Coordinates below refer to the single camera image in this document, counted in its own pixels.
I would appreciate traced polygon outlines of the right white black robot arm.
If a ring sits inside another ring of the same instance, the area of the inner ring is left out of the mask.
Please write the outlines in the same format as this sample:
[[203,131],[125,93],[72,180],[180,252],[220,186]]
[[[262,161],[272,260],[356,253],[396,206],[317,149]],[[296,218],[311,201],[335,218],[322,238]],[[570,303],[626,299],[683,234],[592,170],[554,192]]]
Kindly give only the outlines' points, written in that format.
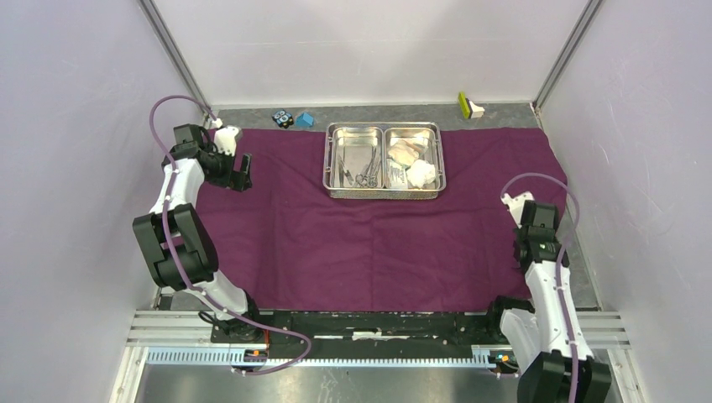
[[514,258],[531,298],[498,296],[484,329],[497,342],[509,342],[516,359],[519,402],[603,402],[612,375],[594,358],[575,314],[568,257],[558,239],[558,208],[529,192],[504,194],[502,203],[515,222]]

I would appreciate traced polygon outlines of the blue small block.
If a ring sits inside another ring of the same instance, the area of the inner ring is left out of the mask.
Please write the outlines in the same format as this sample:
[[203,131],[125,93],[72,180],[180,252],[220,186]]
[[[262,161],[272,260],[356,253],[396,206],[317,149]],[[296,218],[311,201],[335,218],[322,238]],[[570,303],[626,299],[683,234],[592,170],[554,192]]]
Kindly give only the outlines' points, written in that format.
[[315,118],[310,113],[301,113],[295,120],[295,125],[300,128],[311,128],[315,124]]

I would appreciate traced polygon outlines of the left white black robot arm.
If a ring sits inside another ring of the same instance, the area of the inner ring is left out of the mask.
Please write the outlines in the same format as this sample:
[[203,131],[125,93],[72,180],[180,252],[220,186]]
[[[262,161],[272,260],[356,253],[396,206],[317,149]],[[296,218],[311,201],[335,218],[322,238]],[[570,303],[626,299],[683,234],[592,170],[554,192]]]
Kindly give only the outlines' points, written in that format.
[[264,331],[254,299],[219,269],[217,248],[196,211],[204,183],[233,191],[252,186],[251,156],[235,166],[243,132],[222,126],[215,133],[195,124],[174,129],[175,145],[162,162],[164,181],[149,213],[132,229],[154,283],[184,291],[206,308],[198,316],[213,327],[213,339],[253,342]]

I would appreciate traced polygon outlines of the purple cloth wrap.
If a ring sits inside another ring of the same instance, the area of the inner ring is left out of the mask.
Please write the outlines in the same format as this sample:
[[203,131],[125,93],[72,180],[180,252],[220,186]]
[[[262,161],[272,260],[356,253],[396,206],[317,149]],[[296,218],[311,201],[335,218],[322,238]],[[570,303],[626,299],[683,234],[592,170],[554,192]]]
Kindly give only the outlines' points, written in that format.
[[339,200],[322,184],[321,133],[252,129],[244,192],[200,189],[221,271],[262,309],[482,311],[529,295],[500,194],[564,208],[567,176],[543,131],[442,134],[447,185],[428,201]]

